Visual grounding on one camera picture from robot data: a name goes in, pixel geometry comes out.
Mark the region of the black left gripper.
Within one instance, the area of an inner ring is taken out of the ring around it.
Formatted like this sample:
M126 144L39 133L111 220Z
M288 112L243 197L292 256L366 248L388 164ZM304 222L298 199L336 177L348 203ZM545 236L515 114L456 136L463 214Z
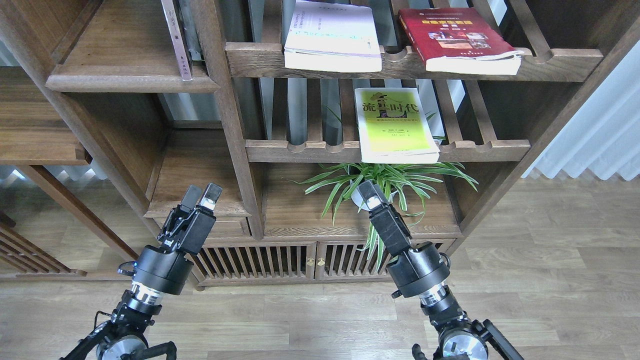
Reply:
M147 245L134 262L134 282L172 296L182 292L194 266L186 255L201 250L217 219L214 209L222 191L212 182L204 191L193 184L188 187L158 233L160 246Z

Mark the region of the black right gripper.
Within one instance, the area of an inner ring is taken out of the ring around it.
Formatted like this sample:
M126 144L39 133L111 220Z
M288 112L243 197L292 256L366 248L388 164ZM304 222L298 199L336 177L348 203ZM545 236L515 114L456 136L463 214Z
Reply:
M446 297L446 279L451 268L448 255L439 252L429 241L419 248L412 247L407 224L377 184L366 180L356 190L368 208L370 223L395 258L387 264L387 271L397 287L391 297Z

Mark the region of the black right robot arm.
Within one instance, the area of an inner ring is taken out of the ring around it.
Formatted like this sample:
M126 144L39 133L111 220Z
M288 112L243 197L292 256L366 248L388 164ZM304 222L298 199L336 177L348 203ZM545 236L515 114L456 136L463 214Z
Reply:
M488 345L503 359L520 360L522 355L494 324L471 321L446 284L450 258L432 242L415 248L409 228L387 200L380 187L366 180L358 185L370 223L377 230L392 260L386 269L397 289L391 294L420 299L420 307L438 332L435 360L487 360Z

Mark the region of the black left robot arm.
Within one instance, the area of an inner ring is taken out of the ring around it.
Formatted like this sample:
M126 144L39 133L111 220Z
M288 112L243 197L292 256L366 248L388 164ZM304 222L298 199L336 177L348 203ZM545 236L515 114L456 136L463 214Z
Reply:
M123 292L110 318L94 327L66 356L84 360L96 349L99 360L146 360L165 355L177 357L174 342L149 346L144 331L154 324L166 294L178 296L194 266L186 255L197 255L215 224L215 205L222 188L210 183L205 190L191 185L174 207L157 236L160 247L147 245L132 262L132 269L118 268L132 278L132 288Z

